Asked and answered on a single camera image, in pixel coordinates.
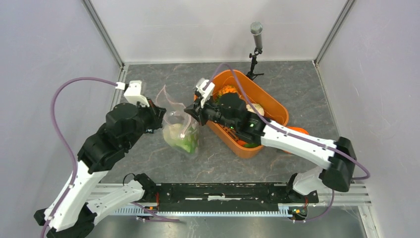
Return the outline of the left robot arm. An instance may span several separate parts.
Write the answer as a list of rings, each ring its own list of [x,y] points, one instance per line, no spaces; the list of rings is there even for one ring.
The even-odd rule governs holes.
[[[105,117],[105,123],[89,136],[77,154],[77,172],[53,204],[34,214],[47,238],[84,238],[101,220],[125,205],[154,199],[157,186],[146,175],[134,178],[107,195],[91,200],[96,185],[123,159],[145,133],[162,128],[166,109],[121,103]]]

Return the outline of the green toy lettuce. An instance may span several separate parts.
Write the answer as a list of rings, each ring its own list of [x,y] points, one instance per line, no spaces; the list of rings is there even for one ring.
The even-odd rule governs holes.
[[[196,154],[199,149],[199,131],[195,124],[185,127],[176,123],[163,128],[164,141],[172,148],[187,154]]]

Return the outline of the clear dotted zip top bag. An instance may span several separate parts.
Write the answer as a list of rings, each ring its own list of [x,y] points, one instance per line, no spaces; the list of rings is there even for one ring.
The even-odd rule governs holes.
[[[198,122],[184,112],[185,105],[171,97],[166,86],[157,94],[156,105],[166,109],[162,121],[164,141],[173,149],[196,157],[199,152]]]

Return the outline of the white toy cabbage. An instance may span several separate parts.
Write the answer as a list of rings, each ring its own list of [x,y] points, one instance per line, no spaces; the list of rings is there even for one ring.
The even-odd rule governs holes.
[[[256,111],[254,110],[254,109],[256,109],[256,110],[257,110],[257,112],[258,112],[261,116],[264,116],[264,115],[265,115],[264,109],[263,109],[263,107],[262,107],[260,104],[256,104],[256,103],[252,103],[252,105],[247,104],[247,105],[246,105],[246,108],[247,108],[247,110],[248,110],[248,111],[250,111],[250,112],[252,112],[252,113],[256,113]]]

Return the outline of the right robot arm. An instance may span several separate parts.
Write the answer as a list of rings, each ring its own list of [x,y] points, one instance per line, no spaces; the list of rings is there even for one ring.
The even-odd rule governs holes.
[[[316,164],[312,170],[291,176],[286,196],[292,202],[324,187],[338,192],[350,189],[355,164],[351,141],[344,137],[334,141],[289,129],[248,111],[246,102],[234,93],[223,95],[219,103],[200,96],[184,111],[200,125],[208,121],[217,123],[234,130],[242,141],[284,150]]]

